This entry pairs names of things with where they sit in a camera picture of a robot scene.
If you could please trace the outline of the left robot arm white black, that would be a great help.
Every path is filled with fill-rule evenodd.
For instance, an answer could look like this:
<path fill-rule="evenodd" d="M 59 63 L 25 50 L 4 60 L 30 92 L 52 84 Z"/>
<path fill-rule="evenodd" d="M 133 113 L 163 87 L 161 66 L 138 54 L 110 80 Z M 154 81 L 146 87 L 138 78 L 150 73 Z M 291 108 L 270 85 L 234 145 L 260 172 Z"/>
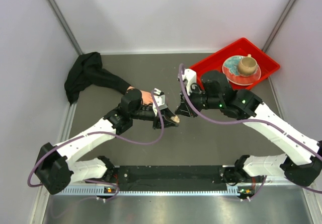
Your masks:
<path fill-rule="evenodd" d="M 90 161 L 80 158 L 99 145 L 114 138 L 121 138 L 133 125 L 133 120 L 151 121 L 153 129 L 177 127 L 180 119 L 167 106 L 164 93 L 154 89 L 153 103 L 144 105 L 138 89 L 128 90 L 116 108 L 97 123 L 75 137 L 52 145 L 44 144 L 32 170 L 51 195 L 63 191 L 78 181 L 101 179 L 109 182 L 114 176 L 114 165 L 104 156 Z"/>

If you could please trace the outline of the beige nail polish bottle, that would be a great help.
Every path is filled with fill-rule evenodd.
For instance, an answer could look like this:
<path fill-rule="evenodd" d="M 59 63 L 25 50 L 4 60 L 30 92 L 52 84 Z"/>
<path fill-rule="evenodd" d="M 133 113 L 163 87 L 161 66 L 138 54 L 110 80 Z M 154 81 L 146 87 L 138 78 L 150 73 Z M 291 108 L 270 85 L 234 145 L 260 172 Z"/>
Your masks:
<path fill-rule="evenodd" d="M 176 124 L 179 124 L 180 123 L 180 119 L 178 116 L 172 116 L 171 117 L 171 121 L 175 122 Z"/>

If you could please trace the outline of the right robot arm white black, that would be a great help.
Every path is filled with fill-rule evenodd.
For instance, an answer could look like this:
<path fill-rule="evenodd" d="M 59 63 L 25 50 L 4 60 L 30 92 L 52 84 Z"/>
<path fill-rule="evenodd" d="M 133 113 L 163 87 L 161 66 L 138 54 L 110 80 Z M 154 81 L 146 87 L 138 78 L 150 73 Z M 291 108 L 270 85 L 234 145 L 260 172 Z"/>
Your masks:
<path fill-rule="evenodd" d="M 232 119 L 228 125 L 242 123 L 283 151 L 277 156 L 241 156 L 234 164 L 234 181 L 245 182 L 257 176 L 284 177 L 296 185 L 308 187 L 320 175 L 321 142 L 285 122 L 256 94 L 246 89 L 234 90 L 226 75 L 217 70 L 203 74 L 199 85 L 195 71 L 180 67 L 178 80 L 182 91 L 176 114 L 200 116 L 223 125 L 222 121 L 201 113 L 201 110 L 218 109 Z"/>

